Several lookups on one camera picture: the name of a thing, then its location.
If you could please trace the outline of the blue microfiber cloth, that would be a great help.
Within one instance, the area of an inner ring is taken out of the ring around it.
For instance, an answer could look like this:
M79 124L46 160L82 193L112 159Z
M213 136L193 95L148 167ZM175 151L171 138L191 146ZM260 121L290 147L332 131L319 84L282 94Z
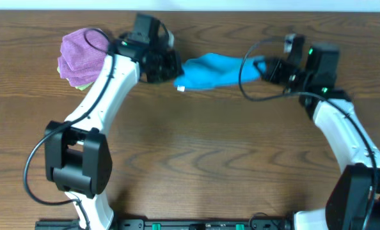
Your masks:
M258 59L264 59L264 56L253 56L243 61L240 57L208 53L182 64L184 74L177 77L173 85L181 92L206 91L235 86L239 81L255 81L260 78L253 66L254 60Z

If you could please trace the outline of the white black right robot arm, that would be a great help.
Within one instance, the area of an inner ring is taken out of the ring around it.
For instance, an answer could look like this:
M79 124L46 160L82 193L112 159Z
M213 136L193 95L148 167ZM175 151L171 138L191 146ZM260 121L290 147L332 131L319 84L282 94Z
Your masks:
M263 80L299 96L309 118L332 149L341 175L325 207L295 213L286 229L380 229L380 150L360 123L350 96L336 88L340 51L314 43L304 68L294 43L287 59L253 63Z

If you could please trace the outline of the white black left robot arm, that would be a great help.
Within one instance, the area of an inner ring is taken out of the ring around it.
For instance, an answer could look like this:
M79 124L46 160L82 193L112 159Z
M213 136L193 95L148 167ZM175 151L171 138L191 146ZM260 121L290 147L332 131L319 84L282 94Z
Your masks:
M64 122L45 134L45 173L74 204L78 229L111 229L114 211L106 195L113 161L107 143L112 122L129 91L146 75L149 83L183 73L174 36L157 18L137 14L131 32L112 41L97 80Z

